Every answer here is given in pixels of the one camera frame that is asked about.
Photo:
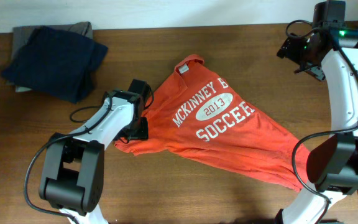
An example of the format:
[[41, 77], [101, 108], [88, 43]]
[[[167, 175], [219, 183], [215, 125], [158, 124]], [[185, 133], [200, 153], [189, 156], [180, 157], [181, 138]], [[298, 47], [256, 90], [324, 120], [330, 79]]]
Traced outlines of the navy garment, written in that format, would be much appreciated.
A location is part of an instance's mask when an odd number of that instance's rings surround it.
[[77, 103], [94, 90], [91, 73], [108, 48], [74, 32], [35, 29], [1, 76], [15, 85]]

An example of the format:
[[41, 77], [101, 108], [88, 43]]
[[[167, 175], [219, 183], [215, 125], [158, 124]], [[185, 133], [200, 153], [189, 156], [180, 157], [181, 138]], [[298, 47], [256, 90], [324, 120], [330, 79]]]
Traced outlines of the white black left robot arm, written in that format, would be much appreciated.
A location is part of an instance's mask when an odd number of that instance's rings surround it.
[[104, 152], [116, 139], [148, 137], [141, 116], [150, 88], [104, 94], [99, 110], [68, 135], [55, 133], [46, 149], [39, 196], [71, 223], [106, 223], [99, 206]]

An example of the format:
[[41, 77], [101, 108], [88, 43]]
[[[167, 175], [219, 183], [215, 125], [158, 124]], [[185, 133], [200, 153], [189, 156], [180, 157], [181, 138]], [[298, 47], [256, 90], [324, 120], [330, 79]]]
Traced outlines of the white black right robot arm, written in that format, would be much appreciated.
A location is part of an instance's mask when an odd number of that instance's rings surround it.
[[308, 156], [302, 190], [275, 223], [319, 223], [336, 202], [358, 190], [358, 30], [289, 34], [278, 56], [296, 62], [301, 71], [318, 68], [324, 74], [331, 128]]

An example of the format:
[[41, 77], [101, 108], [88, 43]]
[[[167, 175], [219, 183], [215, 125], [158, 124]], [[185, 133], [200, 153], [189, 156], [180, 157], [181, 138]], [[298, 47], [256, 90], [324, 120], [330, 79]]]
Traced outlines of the grey garment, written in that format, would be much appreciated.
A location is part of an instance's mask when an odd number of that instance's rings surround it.
[[[32, 35], [33, 31], [43, 27], [41, 26], [20, 26], [20, 27], [14, 27], [13, 28], [13, 39], [12, 39], [12, 54], [11, 54], [11, 60], [14, 60], [19, 52], [19, 50], [25, 46], [30, 36]], [[66, 25], [46, 25], [46, 27], [49, 27], [51, 29], [55, 30], [65, 30], [69, 32], [74, 32], [77, 34], [80, 34], [82, 36], [85, 36], [89, 39], [93, 39], [93, 28], [90, 22], [77, 22], [75, 24], [66, 24]], [[31, 91], [30, 88], [19, 86], [14, 84], [13, 82], [7, 81], [7, 85], [11, 85], [15, 87], [15, 92], [22, 93]]]

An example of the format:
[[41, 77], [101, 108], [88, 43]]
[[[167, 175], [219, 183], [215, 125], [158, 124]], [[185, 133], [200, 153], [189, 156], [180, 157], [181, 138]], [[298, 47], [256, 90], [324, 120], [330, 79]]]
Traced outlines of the red soccer t-shirt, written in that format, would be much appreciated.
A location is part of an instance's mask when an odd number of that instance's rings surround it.
[[219, 169], [299, 191], [309, 150], [242, 99], [198, 55], [189, 55], [155, 91], [143, 113], [145, 141], [116, 141], [126, 153], [170, 151]]

